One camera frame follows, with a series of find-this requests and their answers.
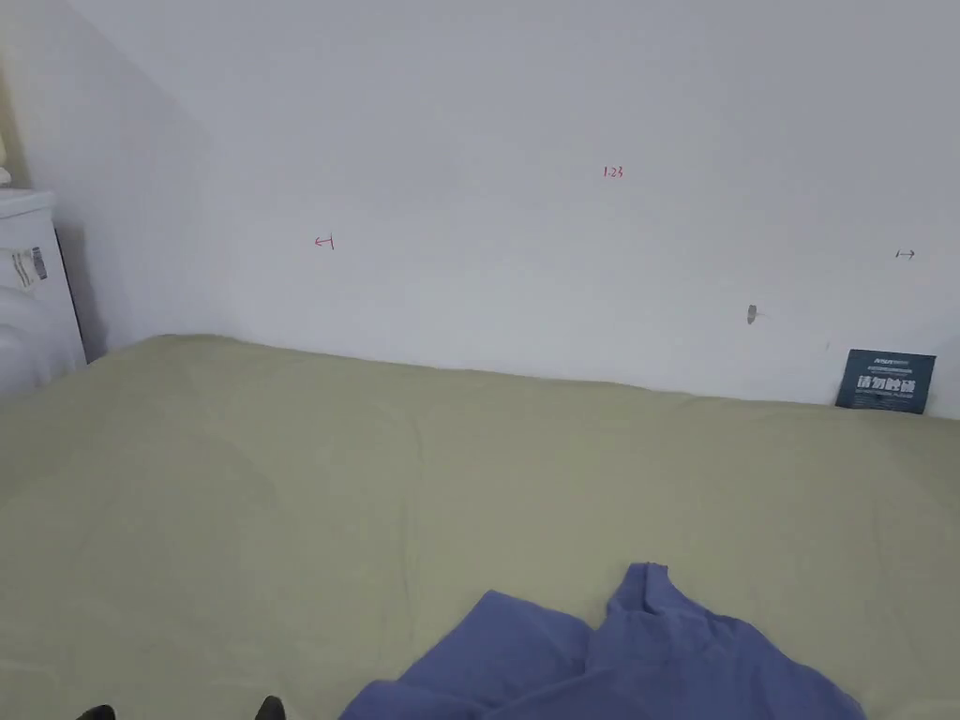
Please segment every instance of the white appliance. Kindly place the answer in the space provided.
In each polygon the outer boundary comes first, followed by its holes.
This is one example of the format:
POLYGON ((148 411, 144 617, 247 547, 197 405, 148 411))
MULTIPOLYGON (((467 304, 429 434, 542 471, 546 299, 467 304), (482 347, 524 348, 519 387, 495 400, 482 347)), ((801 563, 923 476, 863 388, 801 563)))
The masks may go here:
POLYGON ((0 402, 86 365, 52 193, 0 189, 0 402))

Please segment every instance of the mattress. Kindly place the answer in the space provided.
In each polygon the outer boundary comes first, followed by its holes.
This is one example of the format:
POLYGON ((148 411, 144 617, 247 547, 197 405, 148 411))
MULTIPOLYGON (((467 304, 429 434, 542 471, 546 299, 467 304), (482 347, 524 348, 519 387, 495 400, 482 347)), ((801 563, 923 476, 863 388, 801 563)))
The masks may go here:
POLYGON ((0 410, 0 715, 335 717, 489 588, 670 566, 872 718, 960 717, 960 422, 164 337, 0 410))

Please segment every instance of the sign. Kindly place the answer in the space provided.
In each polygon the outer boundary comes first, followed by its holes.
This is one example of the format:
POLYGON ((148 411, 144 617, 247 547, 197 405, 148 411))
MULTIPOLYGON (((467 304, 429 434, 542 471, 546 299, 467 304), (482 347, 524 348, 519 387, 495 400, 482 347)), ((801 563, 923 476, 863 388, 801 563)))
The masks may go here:
POLYGON ((851 350, 836 405, 922 415, 936 359, 935 355, 851 350))

